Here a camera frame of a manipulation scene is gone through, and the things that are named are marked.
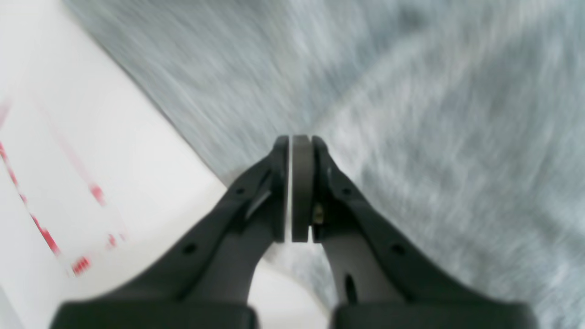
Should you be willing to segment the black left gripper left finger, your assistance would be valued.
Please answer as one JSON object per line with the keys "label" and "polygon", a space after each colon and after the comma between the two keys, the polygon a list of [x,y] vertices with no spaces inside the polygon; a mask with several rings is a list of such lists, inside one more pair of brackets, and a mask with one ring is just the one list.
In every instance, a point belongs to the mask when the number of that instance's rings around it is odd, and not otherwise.
{"label": "black left gripper left finger", "polygon": [[100,297],[67,302],[53,329],[257,329],[255,268],[284,241],[288,137],[228,188],[159,260]]}

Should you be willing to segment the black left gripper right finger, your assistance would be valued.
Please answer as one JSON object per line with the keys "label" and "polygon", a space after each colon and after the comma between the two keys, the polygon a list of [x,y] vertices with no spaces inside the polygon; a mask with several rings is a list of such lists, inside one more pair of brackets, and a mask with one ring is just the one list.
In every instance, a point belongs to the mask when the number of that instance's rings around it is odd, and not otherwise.
{"label": "black left gripper right finger", "polygon": [[319,137],[291,142],[291,238],[322,245],[340,304],[331,329],[535,329],[523,303],[475,292],[380,215]]}

